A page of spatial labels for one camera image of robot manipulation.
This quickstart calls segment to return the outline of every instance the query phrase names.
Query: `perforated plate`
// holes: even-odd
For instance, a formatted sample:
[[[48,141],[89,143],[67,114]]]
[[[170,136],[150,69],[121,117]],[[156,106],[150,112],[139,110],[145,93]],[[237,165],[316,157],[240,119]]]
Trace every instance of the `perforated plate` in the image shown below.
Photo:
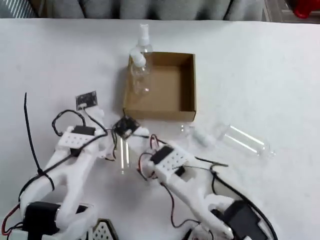
[[[83,144],[87,143],[95,136],[91,135],[84,135],[72,132],[65,132],[62,137],[60,138],[58,144],[62,147],[68,147],[71,149],[79,149],[82,147]]]
[[[192,156],[175,147],[162,161],[155,166],[155,173],[160,180],[168,180],[179,167],[184,165]]]
[[[108,225],[105,222],[100,222],[93,232],[93,240],[114,240]]]
[[[95,229],[94,232],[92,232],[93,229],[91,228],[82,236],[82,238],[80,238],[80,240],[118,240],[115,230],[109,229],[105,221],[108,221],[111,224],[111,222],[107,219],[104,219],[103,221],[100,220],[100,222],[93,228]]]

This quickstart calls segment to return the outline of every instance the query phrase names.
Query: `brown cardboard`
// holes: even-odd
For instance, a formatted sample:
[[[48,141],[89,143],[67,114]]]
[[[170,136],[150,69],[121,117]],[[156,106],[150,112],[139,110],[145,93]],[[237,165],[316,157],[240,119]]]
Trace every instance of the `brown cardboard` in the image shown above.
[[[150,92],[136,95],[133,91],[129,60],[123,110],[134,119],[156,119],[192,122],[195,119],[195,55],[154,52]]]

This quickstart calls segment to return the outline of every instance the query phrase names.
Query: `gray fabric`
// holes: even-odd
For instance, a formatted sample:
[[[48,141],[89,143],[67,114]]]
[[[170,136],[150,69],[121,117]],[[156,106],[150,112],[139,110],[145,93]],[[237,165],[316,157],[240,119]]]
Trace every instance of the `gray fabric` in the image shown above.
[[[264,0],[51,0],[54,18],[261,21]]]
[[[0,0],[0,18],[35,18],[28,0]]]

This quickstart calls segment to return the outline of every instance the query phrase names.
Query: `red object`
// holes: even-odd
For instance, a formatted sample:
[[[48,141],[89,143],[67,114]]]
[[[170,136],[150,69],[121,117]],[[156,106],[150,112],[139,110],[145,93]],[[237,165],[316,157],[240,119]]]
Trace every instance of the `red object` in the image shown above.
[[[306,19],[317,9],[320,9],[320,0],[299,0],[293,12],[298,18]]]

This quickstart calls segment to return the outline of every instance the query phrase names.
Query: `white 3d-printed robot arm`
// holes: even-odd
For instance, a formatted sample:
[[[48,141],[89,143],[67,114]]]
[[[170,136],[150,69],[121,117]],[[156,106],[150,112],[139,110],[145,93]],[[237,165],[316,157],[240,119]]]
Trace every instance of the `white 3d-printed robot arm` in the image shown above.
[[[139,137],[149,136],[149,131],[146,128],[139,126],[134,131],[129,130],[125,135],[129,136],[122,136],[123,139],[138,155],[150,150],[150,140]],[[210,210],[218,209],[223,212],[234,202],[234,199],[212,193],[212,189],[209,187],[210,184],[208,184],[212,181],[212,175],[208,171],[197,169],[207,169],[207,164],[197,160],[174,142],[169,144],[160,143],[157,152],[165,148],[171,152],[163,159],[160,159],[159,162],[152,162],[150,155],[145,155],[144,160],[147,160],[148,163],[143,170],[147,174],[154,172],[159,182],[166,185],[172,193],[191,209],[194,216],[206,230],[211,230],[226,239],[233,239],[232,230],[212,214]],[[181,166],[186,166],[183,177],[175,174]]]
[[[86,111],[103,125],[104,113],[102,110],[94,106]],[[95,127],[94,135],[72,133],[74,127],[68,127],[56,145],[55,152],[44,168],[45,170],[67,157],[70,154],[70,149],[78,149],[94,137],[104,133],[88,116],[85,118],[88,127]],[[111,152],[112,145],[111,134],[107,137],[102,137],[85,147],[78,157],[69,159],[47,173],[56,187],[59,185],[66,186],[67,193],[55,217],[55,224],[60,229],[59,232],[52,236],[43,235],[42,239],[79,239],[90,227],[96,224],[98,211],[93,206],[88,206],[82,213],[76,214],[76,212],[83,195],[84,184],[95,160],[106,157],[106,154]],[[30,203],[41,201],[51,191],[51,184],[45,176],[35,180],[21,195],[20,210],[22,219],[24,219],[26,209]],[[12,232],[12,237],[26,234],[21,230],[15,230]]]

